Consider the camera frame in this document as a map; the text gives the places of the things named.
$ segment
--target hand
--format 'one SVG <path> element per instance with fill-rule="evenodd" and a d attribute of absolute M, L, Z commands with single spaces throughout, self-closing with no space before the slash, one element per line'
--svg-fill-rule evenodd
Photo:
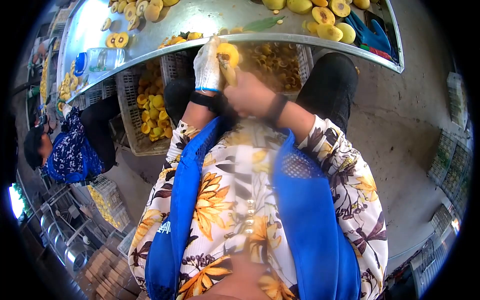
<path fill-rule="evenodd" d="M 65 118 L 65 120 L 67 119 L 67 115 L 68 113 L 72 110 L 72 107 L 69 105 L 69 104 L 64 104 L 63 107 L 62 107 L 62 114 L 63 114 L 63 117 Z"/>
<path fill-rule="evenodd" d="M 215 91 L 221 90 L 222 75 L 216 57 L 216 49 L 222 41 L 217 36 L 210 40 L 198 51 L 193 61 L 195 70 L 195 90 Z"/>
<path fill-rule="evenodd" d="M 240 117 L 254 116 L 262 118 L 275 98 L 275 93 L 266 87 L 255 75 L 236 70 L 238 85 L 227 86 L 223 91 L 228 102 Z"/>

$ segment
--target black watch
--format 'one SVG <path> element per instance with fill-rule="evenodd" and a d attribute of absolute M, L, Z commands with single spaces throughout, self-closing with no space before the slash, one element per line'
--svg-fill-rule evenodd
<path fill-rule="evenodd" d="M 223 94 L 218 92 L 215 96 L 207 96 L 193 91 L 190 95 L 190 101 L 205 106 L 209 111 L 215 113 L 216 115 L 221 115 L 225 110 L 225 101 L 223 100 Z"/>
<path fill-rule="evenodd" d="M 276 128 L 276 124 L 280 115 L 282 114 L 285 105 L 287 105 L 288 97 L 284 94 L 277 94 L 270 105 L 267 115 L 263 117 L 263 121 L 270 125 L 272 128 Z"/>

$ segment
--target metal table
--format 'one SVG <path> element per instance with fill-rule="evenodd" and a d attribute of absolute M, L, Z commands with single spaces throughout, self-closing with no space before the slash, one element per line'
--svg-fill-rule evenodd
<path fill-rule="evenodd" d="M 129 31 L 129 42 L 125 47 L 125 63 L 111 71 L 91 73 L 88 78 L 88 85 L 82 88 L 79 93 L 73 95 L 67 103 L 91 86 L 117 72 L 157 56 L 202 45 L 208 40 L 206 37 L 157 49 L 165 37 L 178 35 L 180 31 L 201 32 L 204 36 L 211 36 L 217 33 L 221 27 L 231 29 L 274 16 L 273 12 L 261 3 L 261 1 L 251 0 L 180 0 L 172 7 L 164 7 L 161 12 L 164 17 L 157 23 L 147 22 L 144 18 L 141 18 L 139 27 Z M 275 25 L 261 33 L 236 34 L 224 37 L 231 42 L 279 41 L 319 46 L 358 56 L 401 73 L 404 69 L 404 60 L 398 25 L 390 1 L 381 0 L 380 3 L 380 5 L 372 4 L 370 10 L 383 18 L 389 35 L 396 39 L 399 64 L 356 46 L 321 39 L 314 34 L 310 34 L 308 30 L 302 28 L 301 24 L 305 20 L 307 22 L 314 21 L 312 14 L 296 14 L 288 8 L 282 9 L 280 14 L 277 15 L 285 16 L 282 25 Z M 358 16 L 363 16 L 362 11 L 354 5 L 351 5 L 351 7 Z M 108 17 L 112 19 L 112 25 L 109 30 L 102 32 L 100 31 L 101 25 Z M 61 84 L 65 73 L 70 71 L 71 62 L 79 52 L 85 52 L 88 48 L 105 47 L 107 35 L 112 32 L 127 31 L 127 24 L 124 14 L 110 13 L 108 0 L 79 0 L 63 32 L 57 85 Z"/>

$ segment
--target person's lap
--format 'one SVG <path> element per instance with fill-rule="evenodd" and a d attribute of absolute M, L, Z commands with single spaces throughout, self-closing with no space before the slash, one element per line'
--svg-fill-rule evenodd
<path fill-rule="evenodd" d="M 119 113 L 118 97 L 113 95 L 90 105 L 80 115 L 85 136 L 105 164 L 105 172 L 116 164 L 115 146 L 108 129 L 108 121 Z"/>
<path fill-rule="evenodd" d="M 346 134 L 357 84 L 353 62 L 341 53 L 327 53 L 316 62 L 296 103 L 322 119 L 330 119 Z M 175 125 L 183 116 L 194 90 L 192 78 L 175 79 L 165 87 L 165 108 Z"/>

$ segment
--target blue bottle cap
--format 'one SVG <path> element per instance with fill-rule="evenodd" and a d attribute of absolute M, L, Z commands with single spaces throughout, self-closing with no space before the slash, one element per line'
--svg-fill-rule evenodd
<path fill-rule="evenodd" d="M 77 55 L 77 58 L 75 60 L 75 70 L 73 74 L 75 76 L 81 76 L 85 69 L 87 67 L 87 53 L 86 52 L 80 52 Z"/>

